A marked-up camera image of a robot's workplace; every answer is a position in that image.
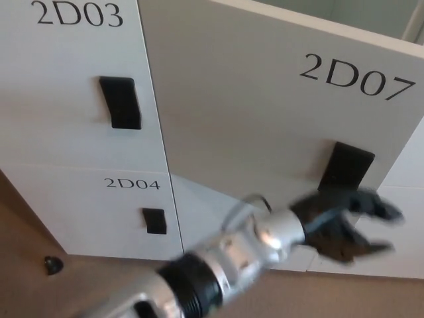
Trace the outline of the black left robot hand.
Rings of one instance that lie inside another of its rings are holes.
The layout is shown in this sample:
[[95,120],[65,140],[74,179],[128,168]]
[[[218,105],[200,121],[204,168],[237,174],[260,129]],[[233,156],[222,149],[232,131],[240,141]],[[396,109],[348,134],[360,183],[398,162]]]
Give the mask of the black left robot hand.
[[344,216],[349,212],[389,223],[404,219],[401,210],[374,189],[324,189],[294,201],[289,210],[299,219],[305,239],[325,258],[351,264],[358,257],[394,248],[390,242],[370,242]]

